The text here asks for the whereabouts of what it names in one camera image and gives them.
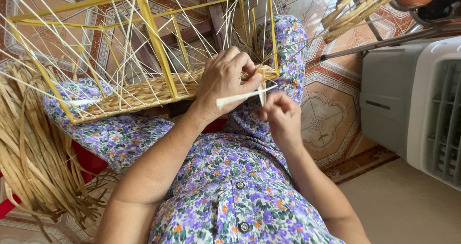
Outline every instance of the air cooler vent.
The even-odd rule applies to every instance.
[[[443,181],[461,185],[461,60],[445,60],[436,68],[427,137],[427,170]]]

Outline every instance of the air cooler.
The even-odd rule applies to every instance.
[[[371,50],[360,110],[363,135],[461,190],[461,36]]]

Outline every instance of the woven bottom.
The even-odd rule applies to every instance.
[[[256,67],[257,73],[262,73],[263,81],[277,77],[276,71],[267,66],[259,65]],[[173,74],[173,81],[177,90],[177,97],[171,97],[163,77],[149,78],[145,81],[125,86],[118,91],[118,94],[112,94],[89,106],[76,120],[76,124],[94,121],[100,118],[114,116],[120,113],[130,113],[143,110],[146,108],[165,105],[180,100],[195,99],[204,67],[190,71]],[[246,81],[249,76],[242,72],[242,81]]]

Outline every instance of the woman's left hand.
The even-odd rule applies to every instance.
[[[252,75],[243,84],[240,80],[242,71]],[[222,50],[206,62],[197,100],[190,107],[190,110],[197,112],[198,117],[203,119],[206,124],[232,111],[245,99],[225,105],[222,109],[216,106],[216,99],[256,90],[261,84],[262,74],[255,74],[255,71],[255,64],[247,53],[240,52],[234,46],[228,50]]]

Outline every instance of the woman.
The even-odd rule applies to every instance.
[[[346,197],[303,147],[307,36],[295,17],[274,22],[277,47],[286,48],[277,92],[263,108],[257,97],[216,107],[217,98],[261,83],[250,57],[236,47],[206,62],[205,86],[175,125],[138,114],[71,125],[53,99],[44,99],[49,115],[75,140],[116,171],[130,167],[109,200],[97,243],[369,243]],[[269,53],[271,33],[265,34],[263,40],[259,32],[258,42],[260,48],[267,42]],[[244,84],[242,70],[253,75]],[[82,83],[86,90],[88,83]],[[224,132],[200,133],[229,112]]]

